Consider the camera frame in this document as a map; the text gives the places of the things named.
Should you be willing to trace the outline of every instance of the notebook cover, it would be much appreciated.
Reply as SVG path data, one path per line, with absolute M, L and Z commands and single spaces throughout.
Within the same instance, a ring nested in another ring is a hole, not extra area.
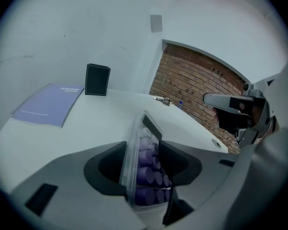
M 51 84 L 24 101 L 13 118 L 34 124 L 62 127 L 84 86 Z

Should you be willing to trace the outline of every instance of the brick wall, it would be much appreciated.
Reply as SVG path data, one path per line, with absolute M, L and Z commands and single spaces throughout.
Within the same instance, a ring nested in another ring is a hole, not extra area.
M 244 81 L 223 64 L 201 53 L 168 45 L 150 89 L 151 95 L 168 97 L 175 105 L 183 101 L 182 110 L 220 139 L 230 153 L 238 154 L 233 135 L 220 129 L 214 113 L 203 103 L 204 93 L 241 95 Z

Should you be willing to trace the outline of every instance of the wall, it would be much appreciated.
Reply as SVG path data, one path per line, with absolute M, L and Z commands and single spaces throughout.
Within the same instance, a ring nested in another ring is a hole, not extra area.
M 207 52 L 251 82 L 277 74 L 288 47 L 244 0 L 175 0 L 163 39 Z
M 0 22 L 0 129 L 47 83 L 84 84 L 88 63 L 111 68 L 108 88 L 132 90 L 141 54 L 155 57 L 144 52 L 148 38 L 161 42 L 153 7 L 158 0 L 14 1 Z
M 202 101 L 205 93 L 241 95 L 244 81 L 227 67 L 201 53 L 168 45 L 162 55 L 150 94 L 168 97 L 228 147 L 239 153 L 233 135 L 220 129 L 214 113 Z

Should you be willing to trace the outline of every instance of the hand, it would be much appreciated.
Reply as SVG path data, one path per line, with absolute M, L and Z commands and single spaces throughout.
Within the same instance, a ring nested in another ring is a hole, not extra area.
M 240 103 L 240 109 L 243 110 L 245 109 L 245 104 L 244 103 Z M 260 116 L 262 114 L 262 107 L 260 106 L 257 106 L 257 105 L 254 105 L 253 106 L 253 109 L 252 109 L 252 112 L 251 112 L 251 119 L 252 119 L 252 122 L 254 124 L 254 126 L 259 122 L 259 119 L 260 119 Z M 219 118 L 217 117 L 217 111 L 216 111 L 216 108 L 212 108 L 212 111 L 215 113 L 215 115 L 213 116 L 213 118 L 215 120 L 219 120 Z

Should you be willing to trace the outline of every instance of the white wall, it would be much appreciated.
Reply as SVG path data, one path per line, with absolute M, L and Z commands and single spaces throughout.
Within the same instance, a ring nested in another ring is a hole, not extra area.
M 108 88 L 132 91 L 157 3 L 16 0 L 0 23 L 0 129 L 47 83 L 84 84 L 88 63 L 111 68 Z
M 244 0 L 175 0 L 163 39 L 207 52 L 251 82 L 277 74 L 288 47 Z

